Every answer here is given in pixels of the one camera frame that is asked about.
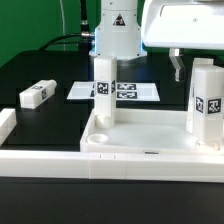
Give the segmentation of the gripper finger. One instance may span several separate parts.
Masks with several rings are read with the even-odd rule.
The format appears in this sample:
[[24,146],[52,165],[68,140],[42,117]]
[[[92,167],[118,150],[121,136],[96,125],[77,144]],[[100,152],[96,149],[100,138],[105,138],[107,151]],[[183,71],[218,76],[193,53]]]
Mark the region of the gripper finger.
[[182,82],[185,79],[185,66],[183,63],[183,52],[179,48],[169,49],[169,58],[175,68],[175,80]]

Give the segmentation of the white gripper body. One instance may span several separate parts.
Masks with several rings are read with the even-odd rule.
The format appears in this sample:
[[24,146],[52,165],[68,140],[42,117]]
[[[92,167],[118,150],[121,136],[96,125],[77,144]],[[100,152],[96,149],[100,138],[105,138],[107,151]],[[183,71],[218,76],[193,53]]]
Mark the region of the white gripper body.
[[147,47],[224,50],[224,0],[145,0]]

